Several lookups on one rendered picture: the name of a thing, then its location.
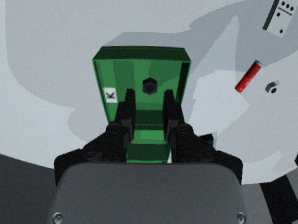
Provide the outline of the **green three-compartment bin rack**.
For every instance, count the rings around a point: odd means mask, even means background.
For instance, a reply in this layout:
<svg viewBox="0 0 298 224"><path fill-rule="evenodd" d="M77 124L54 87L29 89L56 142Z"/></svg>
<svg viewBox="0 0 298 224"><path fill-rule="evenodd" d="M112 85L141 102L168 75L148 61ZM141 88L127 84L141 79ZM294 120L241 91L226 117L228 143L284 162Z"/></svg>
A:
<svg viewBox="0 0 298 224"><path fill-rule="evenodd" d="M172 89L175 103L182 105L191 62L185 48L162 46L102 46L92 59L108 124L114 122L127 89L135 90L134 141L127 147L127 162L168 163L171 147L163 135L164 91ZM143 80L148 78L157 81L153 95L143 92Z"/></svg>

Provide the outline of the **white domino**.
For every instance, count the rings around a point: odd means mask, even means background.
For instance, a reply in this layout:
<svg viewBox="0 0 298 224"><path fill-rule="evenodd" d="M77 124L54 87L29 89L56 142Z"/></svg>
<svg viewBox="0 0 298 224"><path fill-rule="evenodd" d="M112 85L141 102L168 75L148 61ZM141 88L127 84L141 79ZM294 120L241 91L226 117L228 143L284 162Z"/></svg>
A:
<svg viewBox="0 0 298 224"><path fill-rule="evenodd" d="M274 0L262 29L283 37L297 6L298 0Z"/></svg>

